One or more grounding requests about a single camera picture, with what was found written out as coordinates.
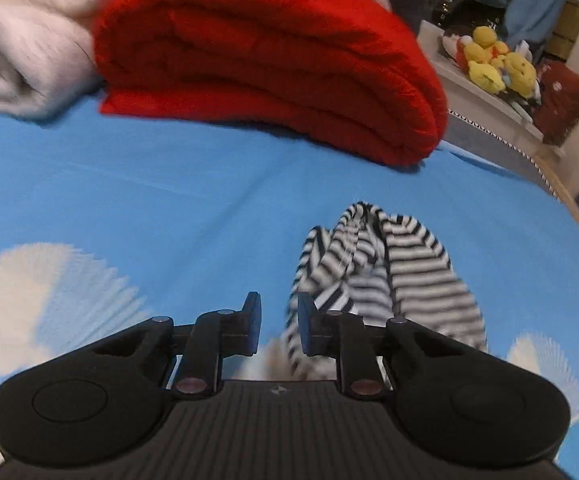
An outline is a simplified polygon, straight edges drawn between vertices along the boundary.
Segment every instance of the black and white striped garment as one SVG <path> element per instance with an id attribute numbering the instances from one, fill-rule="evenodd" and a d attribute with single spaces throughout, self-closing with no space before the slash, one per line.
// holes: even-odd
<path id="1" fill-rule="evenodd" d="M 332 359 L 302 352 L 298 292 L 309 292 L 319 310 L 358 314 L 365 324 L 384 326 L 403 314 L 474 348 L 487 348 L 481 311 L 439 240 L 415 218 L 388 216 L 371 204 L 350 206 L 333 231 L 309 232 L 288 304 L 284 343 L 292 374 L 333 379 Z"/>

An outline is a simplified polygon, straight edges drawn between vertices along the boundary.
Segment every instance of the plush toy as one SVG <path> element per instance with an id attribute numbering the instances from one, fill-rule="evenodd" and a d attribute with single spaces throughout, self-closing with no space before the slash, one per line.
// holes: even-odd
<path id="1" fill-rule="evenodd" d="M 504 41 L 498 40 L 493 44 L 493 57 L 505 56 L 509 54 L 509 47 Z"/>
<path id="2" fill-rule="evenodd" d="M 474 33 L 472 34 L 474 38 L 474 43 L 479 44 L 485 50 L 494 46 L 496 41 L 498 41 L 498 36 L 493 28 L 489 27 L 476 27 L 474 28 Z"/>
<path id="3" fill-rule="evenodd" d="M 531 50 L 529 49 L 529 44 L 525 40 L 521 41 L 516 46 L 516 48 L 514 49 L 514 52 L 518 52 L 519 54 L 521 54 L 521 56 L 524 57 L 525 59 L 527 59 L 530 63 L 532 63 L 534 61 L 534 58 L 531 54 Z"/>
<path id="4" fill-rule="evenodd" d="M 470 61 L 469 78 L 472 83 L 487 93 L 497 94 L 505 90 L 505 83 L 501 74 L 492 65 Z"/>
<path id="5" fill-rule="evenodd" d="M 496 56 L 490 61 L 490 65 L 492 65 L 499 73 L 503 73 L 505 70 L 505 56 Z"/>
<path id="6" fill-rule="evenodd" d="M 447 52 L 453 59 L 456 59 L 456 54 L 458 53 L 458 43 L 460 38 L 455 34 L 451 36 L 443 36 L 442 43 L 445 52 Z"/>
<path id="7" fill-rule="evenodd" d="M 456 42 L 456 53 L 454 54 L 454 56 L 452 56 L 454 58 L 454 61 L 456 61 L 458 68 L 460 68 L 460 70 L 465 74 L 469 72 L 469 65 L 467 64 L 467 56 L 465 55 L 465 47 L 473 43 L 474 40 L 472 40 L 471 36 L 463 36 L 462 38 L 458 38 Z M 471 46 L 469 47 L 468 51 L 473 49 L 474 47 Z M 470 54 L 470 57 L 471 59 L 473 58 L 473 60 L 477 60 L 479 54 L 478 52 L 473 52 Z"/>
<path id="8" fill-rule="evenodd" d="M 536 87 L 536 69 L 518 52 L 510 52 L 505 56 L 505 83 L 525 99 L 534 96 Z"/>
<path id="9" fill-rule="evenodd" d="M 490 62 L 490 59 L 492 59 L 487 54 L 487 51 L 476 43 L 476 41 L 466 44 L 463 47 L 463 53 L 465 54 L 465 59 L 468 63 L 470 61 L 476 61 L 477 63 L 486 64 Z"/>

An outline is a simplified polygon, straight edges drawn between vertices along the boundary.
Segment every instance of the yellow plush toy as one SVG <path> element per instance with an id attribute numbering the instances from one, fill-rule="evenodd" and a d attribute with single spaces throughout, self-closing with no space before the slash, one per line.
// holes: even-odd
<path id="1" fill-rule="evenodd" d="M 468 43 L 465 45 L 463 49 L 463 53 L 465 54 L 465 59 L 467 63 L 470 61 L 476 61 L 477 63 L 489 63 L 491 57 L 489 57 L 479 44 L 476 42 Z"/>
<path id="2" fill-rule="evenodd" d="M 496 41 L 498 41 L 498 36 L 493 28 L 489 27 L 476 27 L 474 28 L 474 33 L 472 34 L 474 38 L 474 43 L 479 44 L 485 50 L 494 46 Z"/>
<path id="3" fill-rule="evenodd" d="M 501 78 L 501 74 L 492 65 L 470 61 L 469 78 L 472 83 L 487 93 L 497 94 L 505 90 L 505 83 Z"/>
<path id="4" fill-rule="evenodd" d="M 505 70 L 509 76 L 508 87 L 521 94 L 525 99 L 534 95 L 536 69 L 518 52 L 505 56 Z"/>
<path id="5" fill-rule="evenodd" d="M 493 44 L 493 47 L 496 50 L 496 56 L 506 56 L 509 54 L 509 47 L 504 41 L 498 40 L 496 43 Z"/>
<path id="6" fill-rule="evenodd" d="M 490 65 L 492 65 L 496 70 L 498 70 L 499 73 L 502 73 L 503 69 L 505 68 L 505 56 L 498 56 L 493 58 L 490 61 Z"/>

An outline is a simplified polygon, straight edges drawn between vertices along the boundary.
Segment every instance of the decorative trim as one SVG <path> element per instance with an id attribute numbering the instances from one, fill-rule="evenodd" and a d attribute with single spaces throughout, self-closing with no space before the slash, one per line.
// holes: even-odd
<path id="1" fill-rule="evenodd" d="M 534 165 L 534 168 L 536 168 L 536 171 L 538 171 L 538 174 L 540 175 L 542 181 L 545 183 L 545 185 L 549 189 L 549 192 L 553 195 L 554 198 L 556 198 L 560 202 L 560 197 L 558 196 L 558 194 L 556 193 L 556 191 L 554 190 L 554 188 L 552 187 L 552 185 L 548 181 L 547 177 L 543 173 L 543 170 L 540 169 L 540 166 L 536 163 L 536 161 L 533 158 L 531 158 L 527 153 L 525 153 L 521 149 L 517 148 L 513 144 L 510 144 L 509 142 L 507 142 L 507 140 L 503 139 L 502 137 L 499 137 L 494 132 L 488 130 L 487 128 L 484 128 L 483 126 L 480 126 L 480 124 L 475 123 L 473 120 L 468 119 L 467 117 L 455 112 L 454 110 L 449 110 L 449 113 L 450 113 L 450 115 L 453 115 L 454 117 L 460 119 L 461 121 L 464 121 L 465 123 L 470 124 L 474 128 L 478 128 L 480 131 L 485 132 L 486 134 L 490 134 L 492 137 L 494 137 L 495 139 L 498 139 L 500 142 L 505 144 L 505 146 L 507 146 L 508 148 L 512 148 L 513 150 L 516 150 L 522 156 L 524 156 L 528 161 L 530 161 L 532 163 L 532 165 Z"/>

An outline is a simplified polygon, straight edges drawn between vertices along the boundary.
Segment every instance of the round pad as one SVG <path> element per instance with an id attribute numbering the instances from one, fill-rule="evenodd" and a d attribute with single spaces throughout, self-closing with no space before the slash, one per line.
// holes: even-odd
<path id="1" fill-rule="evenodd" d="M 81 380 L 49 384 L 33 400 L 36 413 L 51 422 L 82 422 L 98 415 L 106 404 L 105 388 Z"/>
<path id="2" fill-rule="evenodd" d="M 164 411 L 160 388 L 123 358 L 56 360 L 0 386 L 0 448 L 25 463 L 73 467 L 137 446 Z"/>
<path id="3" fill-rule="evenodd" d="M 415 443 L 467 466 L 503 468 L 553 458 L 570 410 L 550 382 L 494 358 L 430 360 L 396 393 Z"/>

